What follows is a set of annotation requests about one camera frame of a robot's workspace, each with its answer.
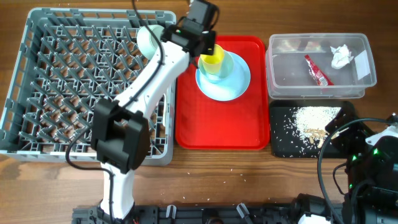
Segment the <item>white plastic spoon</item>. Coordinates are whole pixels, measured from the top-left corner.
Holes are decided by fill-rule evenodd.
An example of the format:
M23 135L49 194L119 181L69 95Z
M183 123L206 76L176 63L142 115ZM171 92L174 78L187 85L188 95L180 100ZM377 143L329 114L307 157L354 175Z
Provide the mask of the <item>white plastic spoon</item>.
M167 98L168 98L167 94L164 93L164 97L163 97L163 99L164 99L164 107L163 107L163 115L162 115L162 125L164 127L166 127L167 113L168 113L168 110L169 110L169 104L167 103Z

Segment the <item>white napkin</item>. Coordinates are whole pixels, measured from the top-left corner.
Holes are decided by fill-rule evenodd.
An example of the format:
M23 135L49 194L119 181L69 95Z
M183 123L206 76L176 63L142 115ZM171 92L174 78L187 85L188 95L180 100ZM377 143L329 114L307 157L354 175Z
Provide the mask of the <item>white napkin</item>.
M337 48L330 47L333 54L333 59L331 61L331 67L334 69L341 69L345 65L349 64L354 57L351 55L352 52L349 50L348 46L344 44Z

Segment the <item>rice and food scraps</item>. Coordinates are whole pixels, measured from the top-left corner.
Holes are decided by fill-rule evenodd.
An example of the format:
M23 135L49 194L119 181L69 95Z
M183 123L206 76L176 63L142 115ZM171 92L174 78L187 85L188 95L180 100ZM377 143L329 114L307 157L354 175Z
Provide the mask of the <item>rice and food scraps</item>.
M276 107L271 109L272 151L279 157L315 157L329 133L338 106Z

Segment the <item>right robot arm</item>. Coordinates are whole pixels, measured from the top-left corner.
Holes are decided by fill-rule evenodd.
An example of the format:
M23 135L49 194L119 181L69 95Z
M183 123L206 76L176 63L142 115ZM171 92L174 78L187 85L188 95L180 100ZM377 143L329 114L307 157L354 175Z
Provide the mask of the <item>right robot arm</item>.
M299 194L291 204L291 223L397 223L397 115L387 119L338 113L325 128L331 144L346 156L348 178L342 206L333 205L322 176L325 148L317 159L322 197Z

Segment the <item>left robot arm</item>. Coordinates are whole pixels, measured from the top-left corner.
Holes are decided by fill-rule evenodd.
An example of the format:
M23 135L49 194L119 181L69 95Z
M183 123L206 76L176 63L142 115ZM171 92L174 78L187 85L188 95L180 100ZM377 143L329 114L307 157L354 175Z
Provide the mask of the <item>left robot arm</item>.
M134 171L150 148L149 120L163 94L200 55L213 55L220 9L193 1L186 16L149 34L157 49L139 76L115 99L100 99L93 113L91 147L101 171L108 174L109 192L98 208L107 223L123 223L134 206Z

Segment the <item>green bowl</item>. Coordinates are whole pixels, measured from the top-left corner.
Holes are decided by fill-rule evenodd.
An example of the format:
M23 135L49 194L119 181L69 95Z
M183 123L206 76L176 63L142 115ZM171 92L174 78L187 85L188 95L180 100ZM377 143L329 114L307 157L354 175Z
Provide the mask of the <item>green bowl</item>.
M142 26L138 30L136 39L141 54L145 56L146 59L150 60L154 56L155 51L158 48L158 44L155 41L155 38L160 40L160 36L164 30L164 27L155 24L148 25L148 28L154 33L155 37L151 35L151 33L145 26Z

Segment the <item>yellow plastic cup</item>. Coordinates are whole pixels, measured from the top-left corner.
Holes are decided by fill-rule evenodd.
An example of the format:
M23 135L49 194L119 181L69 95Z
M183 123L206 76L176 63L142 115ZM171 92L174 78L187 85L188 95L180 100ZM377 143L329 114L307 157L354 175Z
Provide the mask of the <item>yellow plastic cup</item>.
M224 60L224 50L221 46L215 44L213 55L201 54L200 59L206 73L216 74L221 69Z

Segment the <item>red snack wrapper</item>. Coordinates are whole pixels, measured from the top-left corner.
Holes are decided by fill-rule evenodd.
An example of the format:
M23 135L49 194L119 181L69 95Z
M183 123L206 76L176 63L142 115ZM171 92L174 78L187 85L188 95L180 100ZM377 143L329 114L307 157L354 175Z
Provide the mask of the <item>red snack wrapper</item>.
M310 58L309 55L305 55L305 60L309 66L309 73L311 77L316 81L318 86L333 86L333 82L327 77L327 75L319 69L315 62Z

